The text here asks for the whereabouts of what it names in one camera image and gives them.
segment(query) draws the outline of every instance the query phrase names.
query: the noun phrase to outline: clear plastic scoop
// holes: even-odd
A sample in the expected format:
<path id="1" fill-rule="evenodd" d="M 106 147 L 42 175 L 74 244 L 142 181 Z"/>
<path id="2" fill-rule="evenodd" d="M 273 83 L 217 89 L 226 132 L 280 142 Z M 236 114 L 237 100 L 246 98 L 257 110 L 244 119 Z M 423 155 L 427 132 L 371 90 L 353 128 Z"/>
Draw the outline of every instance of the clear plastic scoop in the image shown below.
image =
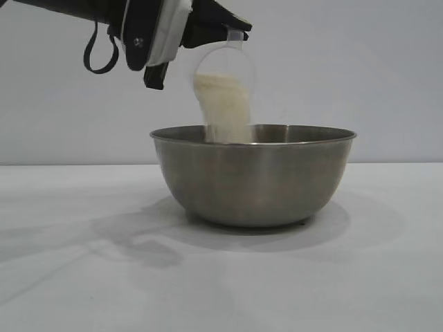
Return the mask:
<path id="1" fill-rule="evenodd" d="M 255 68 L 243 51 L 244 33 L 229 30 L 227 42 L 204 53 L 192 68 L 192 86 L 196 75 L 223 75 L 236 78 L 251 98 L 255 90 Z"/>

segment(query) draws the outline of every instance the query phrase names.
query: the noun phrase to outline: screw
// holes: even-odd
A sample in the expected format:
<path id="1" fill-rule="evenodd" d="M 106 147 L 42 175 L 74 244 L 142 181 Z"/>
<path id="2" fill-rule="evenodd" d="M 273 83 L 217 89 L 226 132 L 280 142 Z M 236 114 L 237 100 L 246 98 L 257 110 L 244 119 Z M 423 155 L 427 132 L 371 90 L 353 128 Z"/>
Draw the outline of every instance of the screw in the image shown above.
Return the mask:
<path id="1" fill-rule="evenodd" d="M 137 37 L 136 39 L 134 39 L 135 47 L 142 48 L 143 47 L 143 42 L 144 42 L 144 40 L 141 37 Z"/>

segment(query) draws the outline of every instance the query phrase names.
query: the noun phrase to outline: robotic arm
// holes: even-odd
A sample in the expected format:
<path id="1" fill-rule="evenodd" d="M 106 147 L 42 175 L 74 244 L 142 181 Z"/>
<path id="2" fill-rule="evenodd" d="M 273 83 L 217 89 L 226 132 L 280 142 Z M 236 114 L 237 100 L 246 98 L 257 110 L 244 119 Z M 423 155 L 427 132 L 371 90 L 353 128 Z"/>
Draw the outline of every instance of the robotic arm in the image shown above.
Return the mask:
<path id="1" fill-rule="evenodd" d="M 216 0 L 14 0 L 94 21 L 96 30 L 84 52 L 84 65 L 93 73 L 109 72 L 118 59 L 119 39 L 128 67 L 145 69 L 146 87 L 163 90 L 168 64 L 180 46 L 195 48 L 222 42 L 229 29 L 249 32 L 252 25 L 218 4 Z M 0 7 L 6 0 L 0 0 Z M 98 22 L 107 24 L 114 45 L 111 61 L 102 69 L 89 64 Z"/>

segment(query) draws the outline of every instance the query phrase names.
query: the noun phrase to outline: bowl rim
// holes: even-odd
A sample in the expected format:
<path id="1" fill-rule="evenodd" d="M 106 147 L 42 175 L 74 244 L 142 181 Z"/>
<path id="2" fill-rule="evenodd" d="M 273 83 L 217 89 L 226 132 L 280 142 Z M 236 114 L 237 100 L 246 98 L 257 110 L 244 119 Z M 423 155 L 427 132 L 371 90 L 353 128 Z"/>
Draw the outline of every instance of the bowl rim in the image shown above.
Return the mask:
<path id="1" fill-rule="evenodd" d="M 161 137 L 159 134 L 162 131 L 166 131 L 169 129 L 184 129 L 184 128 L 192 128 L 192 127 L 204 127 L 202 124 L 196 125 L 188 125 L 188 126 L 175 126 L 175 127 L 166 127 L 161 129 L 156 129 L 151 131 L 150 136 L 154 140 L 162 141 L 162 142 L 173 142 L 176 144 L 184 144 L 184 145 L 202 145 L 202 146 L 216 146 L 216 147 L 285 147 L 285 146 L 293 146 L 293 145 L 317 145 L 324 143 L 333 143 L 333 142 L 342 142 L 346 140 L 353 140 L 357 137 L 357 134 L 354 131 L 349 129 L 341 129 L 336 127 L 323 127 L 323 126 L 309 126 L 309 125 L 299 125 L 299 124 L 252 124 L 252 127 L 300 127 L 300 128 L 312 128 L 312 129 L 332 129 L 337 131 L 342 131 L 347 135 L 341 138 L 333 138 L 331 140 L 314 140 L 314 141 L 305 141 L 305 142 L 252 142 L 252 143 L 212 143 L 212 142 L 192 142 L 189 140 L 180 140 L 177 138 L 166 138 Z"/>

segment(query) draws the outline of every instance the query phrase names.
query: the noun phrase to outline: white tabletop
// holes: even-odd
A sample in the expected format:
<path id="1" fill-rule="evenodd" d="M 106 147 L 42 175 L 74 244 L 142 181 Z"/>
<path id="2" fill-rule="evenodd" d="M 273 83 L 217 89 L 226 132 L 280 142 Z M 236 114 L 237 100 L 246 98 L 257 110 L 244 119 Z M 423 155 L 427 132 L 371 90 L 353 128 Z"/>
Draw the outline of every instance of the white tabletop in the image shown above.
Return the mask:
<path id="1" fill-rule="evenodd" d="M 5 332 L 443 331 L 443 164 L 348 165 L 306 226 L 188 221 L 157 166 L 0 167 Z"/>

